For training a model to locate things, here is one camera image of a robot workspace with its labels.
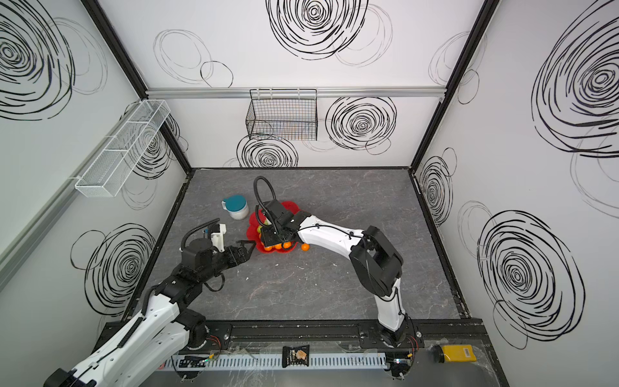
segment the black wire basket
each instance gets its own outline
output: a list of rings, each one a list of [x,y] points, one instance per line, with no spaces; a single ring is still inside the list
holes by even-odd
[[[252,89],[245,118],[247,134],[270,134],[286,140],[318,138],[316,89]]]

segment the black snack package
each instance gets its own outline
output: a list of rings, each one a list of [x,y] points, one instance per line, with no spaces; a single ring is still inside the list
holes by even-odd
[[[282,368],[300,364],[310,366],[310,346],[282,348]]]

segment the teal lid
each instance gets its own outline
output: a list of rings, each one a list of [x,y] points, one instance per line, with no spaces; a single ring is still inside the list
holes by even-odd
[[[226,210],[232,211],[232,212],[242,210],[243,207],[245,207],[245,204],[247,204],[247,201],[242,195],[230,196],[229,198],[224,199],[223,201],[226,204]]]

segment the robotic arm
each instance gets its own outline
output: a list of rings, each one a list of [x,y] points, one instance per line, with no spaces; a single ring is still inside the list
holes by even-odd
[[[258,194],[258,181],[264,180],[273,194],[263,203]],[[376,227],[355,230],[318,219],[308,212],[292,214],[275,198],[273,187],[264,177],[254,181],[258,200],[256,217],[262,225],[264,246],[285,242],[302,242],[322,246],[348,257],[363,287],[374,295],[382,334],[393,346],[404,340],[402,322],[406,315],[400,297],[402,256]],[[266,222],[261,222],[262,209]],[[202,293],[204,284],[209,290],[221,290],[225,282],[223,271],[247,262],[255,242],[238,241],[238,246],[223,246],[224,224],[219,219],[190,230],[181,241],[181,263],[159,285],[153,286],[145,297],[141,311],[123,326],[108,342],[70,372],[56,370],[44,387],[107,387],[139,386],[164,361],[187,347],[200,349],[207,342],[206,319],[188,309]],[[204,238],[186,244],[189,236],[209,229]],[[222,285],[213,289],[207,281],[221,277]]]

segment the gray floor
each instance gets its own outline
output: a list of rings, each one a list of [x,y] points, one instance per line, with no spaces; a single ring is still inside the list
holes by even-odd
[[[265,176],[280,201],[337,225],[380,228],[404,257],[402,296],[412,318],[458,318],[413,186],[405,170],[198,170],[149,277],[147,287],[179,263],[180,240],[194,226],[220,217],[226,244],[245,239],[248,220],[233,220],[221,200],[242,194],[256,205],[253,180]],[[264,198],[270,193],[262,185]],[[289,254],[260,254],[225,271],[220,292],[203,293],[191,309],[213,320],[376,318],[374,298],[350,261],[320,247]],[[219,287],[220,279],[209,282]]]

